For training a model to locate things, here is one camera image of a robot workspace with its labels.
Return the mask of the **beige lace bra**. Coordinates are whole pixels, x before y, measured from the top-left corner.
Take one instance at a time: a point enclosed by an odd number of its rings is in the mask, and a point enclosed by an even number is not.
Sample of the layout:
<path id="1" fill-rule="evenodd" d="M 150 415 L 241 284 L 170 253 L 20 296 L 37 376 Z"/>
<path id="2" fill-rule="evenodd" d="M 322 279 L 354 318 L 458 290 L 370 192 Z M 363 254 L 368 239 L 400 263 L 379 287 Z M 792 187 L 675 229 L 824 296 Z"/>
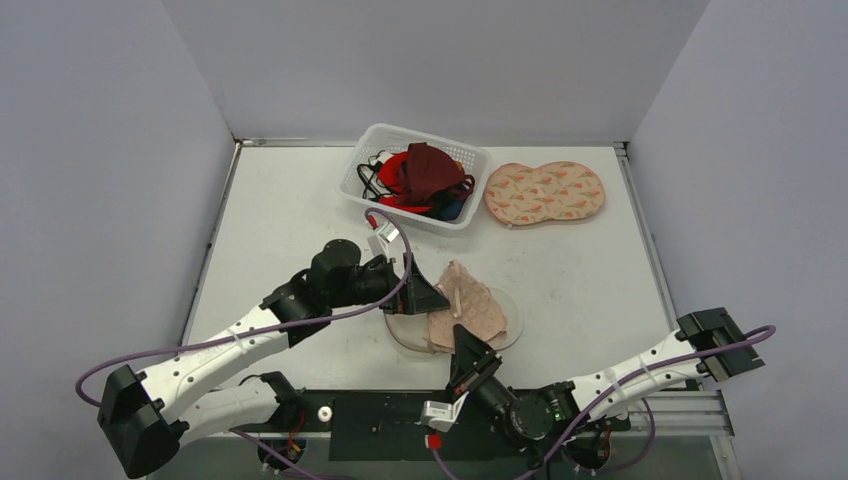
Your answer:
<path id="1" fill-rule="evenodd" d="M 473 277 L 457 260 L 443 270 L 437 290 L 449 301 L 447 310 L 427 315 L 428 346 L 453 353 L 453 327 L 461 325 L 489 345 L 500 349 L 506 343 L 508 317 L 491 290 Z"/>

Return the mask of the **white round mesh laundry bag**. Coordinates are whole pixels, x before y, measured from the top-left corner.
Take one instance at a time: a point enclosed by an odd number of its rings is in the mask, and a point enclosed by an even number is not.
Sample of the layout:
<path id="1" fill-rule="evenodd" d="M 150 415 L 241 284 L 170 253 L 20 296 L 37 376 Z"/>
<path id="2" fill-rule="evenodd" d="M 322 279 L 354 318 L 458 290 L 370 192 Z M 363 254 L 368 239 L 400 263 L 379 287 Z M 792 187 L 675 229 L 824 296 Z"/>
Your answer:
<path id="1" fill-rule="evenodd" d="M 513 297 L 505 290 L 491 287 L 491 294 L 501 306 L 506 317 L 504 333 L 489 341 L 496 351 L 510 348 L 521 336 L 524 328 L 524 316 Z M 429 343 L 429 322 L 426 314 L 415 316 L 384 315 L 388 333 L 398 345 L 398 349 L 410 351 L 410 356 L 425 358 L 450 354 L 450 351 L 438 349 Z"/>

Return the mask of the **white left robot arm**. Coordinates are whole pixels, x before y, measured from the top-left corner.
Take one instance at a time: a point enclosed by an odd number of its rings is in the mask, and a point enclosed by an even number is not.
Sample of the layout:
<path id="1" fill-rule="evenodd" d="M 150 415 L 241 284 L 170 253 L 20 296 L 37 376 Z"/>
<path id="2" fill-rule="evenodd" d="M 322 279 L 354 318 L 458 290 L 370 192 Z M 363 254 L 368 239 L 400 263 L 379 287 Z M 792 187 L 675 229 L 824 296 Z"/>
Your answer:
<path id="1" fill-rule="evenodd" d="M 449 308 L 411 254 L 405 279 L 384 254 L 367 263 L 359 247 L 332 240 L 308 268 L 211 337 L 209 345 L 140 371 L 123 365 L 106 379 L 97 421 L 126 476 L 145 477 L 189 443 L 234 427 L 266 423 L 282 431 L 297 420 L 297 393 L 279 373 L 237 387 L 222 383 L 257 361 L 292 348 L 329 324 L 334 310 L 376 305 L 389 315 Z"/>

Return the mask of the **dark red garment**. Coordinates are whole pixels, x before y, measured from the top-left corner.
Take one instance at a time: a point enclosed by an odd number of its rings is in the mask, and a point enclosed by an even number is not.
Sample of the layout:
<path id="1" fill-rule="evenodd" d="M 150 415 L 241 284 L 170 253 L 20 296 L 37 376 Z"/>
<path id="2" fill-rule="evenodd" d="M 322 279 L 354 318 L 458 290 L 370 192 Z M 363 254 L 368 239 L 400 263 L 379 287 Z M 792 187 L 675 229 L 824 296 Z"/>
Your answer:
<path id="1" fill-rule="evenodd" d="M 427 143 L 411 143 L 396 170 L 397 202 L 411 207 L 435 207 L 467 199 L 476 179 L 443 150 Z"/>

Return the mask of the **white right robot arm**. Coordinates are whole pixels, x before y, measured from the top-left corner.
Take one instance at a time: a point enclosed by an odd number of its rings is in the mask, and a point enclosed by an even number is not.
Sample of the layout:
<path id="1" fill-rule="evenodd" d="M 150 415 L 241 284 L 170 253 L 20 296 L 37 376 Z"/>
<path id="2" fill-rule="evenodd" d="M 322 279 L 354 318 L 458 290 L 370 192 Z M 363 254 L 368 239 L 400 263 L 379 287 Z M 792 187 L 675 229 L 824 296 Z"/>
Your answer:
<path id="1" fill-rule="evenodd" d="M 687 314 L 677 324 L 653 347 L 612 367 L 526 394 L 497 379 L 502 359 L 492 346 L 456 325 L 446 399 L 426 402 L 421 421 L 447 432 L 471 403 L 508 445 L 549 454 L 579 429 L 618 416 L 660 390 L 706 377 L 726 381 L 764 367 L 755 346 L 776 331 L 767 325 L 743 333 L 724 308 Z"/>

